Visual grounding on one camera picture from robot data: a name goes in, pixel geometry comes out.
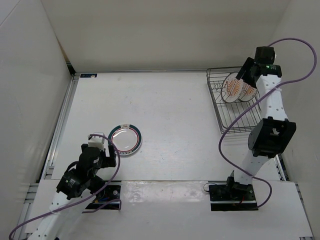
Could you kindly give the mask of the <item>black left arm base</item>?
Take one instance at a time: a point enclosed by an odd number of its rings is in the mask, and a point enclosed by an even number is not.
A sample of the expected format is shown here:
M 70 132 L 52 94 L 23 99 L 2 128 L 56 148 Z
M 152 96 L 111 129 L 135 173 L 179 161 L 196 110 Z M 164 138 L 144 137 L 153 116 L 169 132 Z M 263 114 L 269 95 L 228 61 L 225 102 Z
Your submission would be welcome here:
M 91 202 L 84 210 L 84 213 L 94 213 L 99 210 L 120 210 L 121 209 L 121 185 L 108 185 L 104 194 Z

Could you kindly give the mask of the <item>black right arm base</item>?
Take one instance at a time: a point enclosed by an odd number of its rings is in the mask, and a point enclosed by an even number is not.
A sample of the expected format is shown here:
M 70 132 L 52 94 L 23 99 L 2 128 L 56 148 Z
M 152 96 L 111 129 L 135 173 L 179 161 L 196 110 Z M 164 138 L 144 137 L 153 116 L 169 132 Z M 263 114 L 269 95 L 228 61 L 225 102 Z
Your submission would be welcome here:
M 210 181 L 203 185 L 203 190 L 209 194 L 210 210 L 212 212 L 258 210 L 253 186 L 236 182 L 233 172 L 225 183 Z

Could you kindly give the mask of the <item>wire dish rack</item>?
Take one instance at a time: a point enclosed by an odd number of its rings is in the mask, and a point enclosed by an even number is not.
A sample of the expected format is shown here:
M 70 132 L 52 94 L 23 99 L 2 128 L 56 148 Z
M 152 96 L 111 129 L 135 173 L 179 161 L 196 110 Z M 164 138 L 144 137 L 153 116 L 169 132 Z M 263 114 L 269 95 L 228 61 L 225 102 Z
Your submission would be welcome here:
M 231 74 L 236 74 L 238 67 L 208 68 L 206 70 L 207 86 L 212 99 L 217 123 L 221 133 L 244 111 L 249 109 L 259 98 L 244 102 L 239 99 L 234 102 L 225 102 L 226 93 L 222 90 L 223 83 Z M 259 105 L 254 106 L 244 116 L 241 117 L 228 131 L 229 134 L 249 133 L 261 120 L 261 109 Z

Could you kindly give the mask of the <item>orange sunburst plate front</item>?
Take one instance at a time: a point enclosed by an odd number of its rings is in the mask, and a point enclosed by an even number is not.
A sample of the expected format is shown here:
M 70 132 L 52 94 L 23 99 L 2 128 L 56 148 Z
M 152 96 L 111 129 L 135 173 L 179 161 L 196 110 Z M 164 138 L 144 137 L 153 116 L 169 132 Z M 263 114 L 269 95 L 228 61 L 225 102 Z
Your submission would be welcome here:
M 225 103 L 234 103 L 239 98 L 244 88 L 242 79 L 237 79 L 238 72 L 230 73 L 221 85 L 220 95 Z

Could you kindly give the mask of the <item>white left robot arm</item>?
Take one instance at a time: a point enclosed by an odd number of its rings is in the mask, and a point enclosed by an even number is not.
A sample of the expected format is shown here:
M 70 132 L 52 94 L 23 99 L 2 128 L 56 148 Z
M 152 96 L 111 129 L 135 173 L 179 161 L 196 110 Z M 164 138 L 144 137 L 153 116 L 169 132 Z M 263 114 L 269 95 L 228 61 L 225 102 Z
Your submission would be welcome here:
M 89 137 L 81 145 L 81 154 L 72 162 L 61 177 L 49 211 L 41 216 L 30 240 L 65 240 L 85 212 L 86 207 L 105 194 L 110 181 L 97 175 L 104 168 L 120 168 L 120 154 L 112 142 L 104 146 L 105 138 L 99 134 Z

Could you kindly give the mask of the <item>green rimmed white plate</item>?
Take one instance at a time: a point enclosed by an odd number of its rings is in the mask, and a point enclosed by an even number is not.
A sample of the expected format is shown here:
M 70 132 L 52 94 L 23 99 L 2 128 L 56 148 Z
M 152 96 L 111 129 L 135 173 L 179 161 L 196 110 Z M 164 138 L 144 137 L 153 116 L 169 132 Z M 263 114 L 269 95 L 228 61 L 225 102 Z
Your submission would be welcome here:
M 142 145 L 140 130 L 133 124 L 121 124 L 113 128 L 108 138 L 116 146 L 121 157 L 135 154 Z

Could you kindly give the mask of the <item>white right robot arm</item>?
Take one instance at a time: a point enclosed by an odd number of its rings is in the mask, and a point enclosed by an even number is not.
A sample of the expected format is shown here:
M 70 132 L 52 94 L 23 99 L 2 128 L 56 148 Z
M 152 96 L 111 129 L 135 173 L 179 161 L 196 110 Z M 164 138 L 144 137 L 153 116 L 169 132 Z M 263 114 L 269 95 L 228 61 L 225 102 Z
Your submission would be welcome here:
M 242 80 L 258 90 L 261 120 L 249 134 L 248 152 L 233 173 L 235 182 L 224 188 L 230 200 L 242 195 L 243 188 L 252 184 L 253 177 L 269 159 L 284 152 L 297 129 L 284 110 L 279 87 L 282 70 L 274 64 L 275 57 L 273 47 L 257 47 L 254 58 L 247 58 L 240 71 Z

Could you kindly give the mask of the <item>blue label sticker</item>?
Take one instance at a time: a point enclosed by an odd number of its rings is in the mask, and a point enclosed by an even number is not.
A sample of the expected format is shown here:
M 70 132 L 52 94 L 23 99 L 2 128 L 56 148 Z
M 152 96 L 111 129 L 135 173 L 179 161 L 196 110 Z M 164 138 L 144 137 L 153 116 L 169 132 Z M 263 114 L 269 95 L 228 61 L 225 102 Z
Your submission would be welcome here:
M 80 78 L 96 78 L 97 75 L 97 73 L 82 73 Z

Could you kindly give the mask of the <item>orange sunburst plate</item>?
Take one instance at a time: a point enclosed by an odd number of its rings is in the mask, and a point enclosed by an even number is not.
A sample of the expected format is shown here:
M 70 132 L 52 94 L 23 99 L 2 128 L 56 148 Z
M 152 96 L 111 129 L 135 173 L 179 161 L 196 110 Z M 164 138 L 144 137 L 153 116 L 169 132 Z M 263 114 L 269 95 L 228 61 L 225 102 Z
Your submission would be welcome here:
M 220 95 L 225 103 L 234 103 L 239 98 L 244 88 L 242 79 L 237 79 L 238 72 L 230 73 L 221 85 Z
M 258 90 L 256 88 L 250 86 L 247 83 L 244 83 L 242 92 L 239 96 L 239 100 L 241 102 L 249 102 L 256 96 L 257 93 L 258 93 Z

